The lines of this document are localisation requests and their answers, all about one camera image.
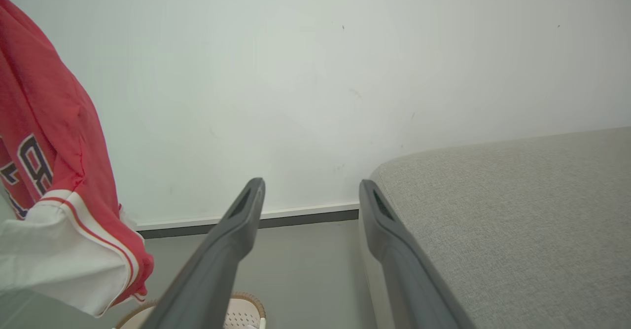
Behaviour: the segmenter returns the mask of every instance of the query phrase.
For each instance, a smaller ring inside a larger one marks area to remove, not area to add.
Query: sleeve
[[[22,176],[31,202],[37,200],[24,221],[0,225],[0,290],[32,288],[94,316],[130,298],[144,300],[153,258],[120,220],[90,97],[9,0],[0,0],[0,48],[0,135],[8,154],[0,151],[0,167],[3,175]]]

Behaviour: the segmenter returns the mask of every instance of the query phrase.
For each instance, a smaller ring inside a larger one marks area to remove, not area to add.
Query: dark baseboard strip
[[[328,212],[326,214],[298,215],[294,217],[261,219],[261,221],[259,222],[259,229],[275,228],[276,226],[324,223],[327,221],[343,221],[357,219],[358,217],[359,210],[350,210],[341,212]],[[141,230],[139,233],[144,239],[181,237],[183,235],[207,234],[213,227],[214,224],[183,226],[181,228]]]

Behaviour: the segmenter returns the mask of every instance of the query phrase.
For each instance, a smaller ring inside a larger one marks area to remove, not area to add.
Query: baseboard
[[[349,202],[336,203],[334,205],[264,211],[261,214],[259,228],[357,219],[358,209],[359,202]],[[134,229],[142,234],[145,239],[205,234],[213,225],[217,224],[220,219],[221,217],[205,217],[172,221],[152,221],[136,223]]]

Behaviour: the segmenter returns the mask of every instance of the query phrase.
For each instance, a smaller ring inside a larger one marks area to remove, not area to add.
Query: white baseboard
[[[321,205],[312,207],[286,208],[284,210],[263,211],[261,214],[261,219],[294,217],[297,215],[326,214],[329,212],[341,212],[358,209],[359,202],[335,203],[333,205]],[[147,221],[136,223],[133,228],[136,232],[139,232],[141,230],[181,228],[183,226],[217,224],[219,223],[220,219],[221,216],[193,219],[176,219],[168,221]]]

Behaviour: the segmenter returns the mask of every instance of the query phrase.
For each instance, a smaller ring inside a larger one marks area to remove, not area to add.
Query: red stripe
[[[79,219],[79,216],[77,215],[77,210],[74,209],[74,206],[72,205],[72,203],[66,201],[63,198],[59,198],[59,197],[47,197],[47,198],[42,198],[40,199],[40,201],[57,201],[60,203],[63,203],[64,205],[67,205],[68,208],[70,208],[70,210],[72,211],[72,214],[74,215],[74,219],[76,219],[77,224],[79,224],[79,226],[81,226],[81,228],[83,230],[85,230],[86,233],[92,235],[93,237],[99,239],[99,241],[102,241],[106,244],[108,244],[109,246],[113,247],[113,248],[117,248],[118,251],[120,251],[123,255],[125,255],[125,258],[127,259],[127,262],[129,262],[129,268],[131,269],[131,273],[133,274],[134,272],[134,267],[131,264],[131,259],[129,259],[127,253],[125,253],[121,248],[119,248],[117,245],[112,244],[109,241],[106,241],[106,239],[101,238],[100,236],[98,236],[97,234],[94,234],[94,232],[92,232],[91,230],[88,229],[87,226],[85,226],[85,224],[83,224],[81,222],[81,219]],[[129,285],[131,284],[131,276],[129,277],[129,280],[127,281],[127,284],[125,285],[125,289],[129,287]]]

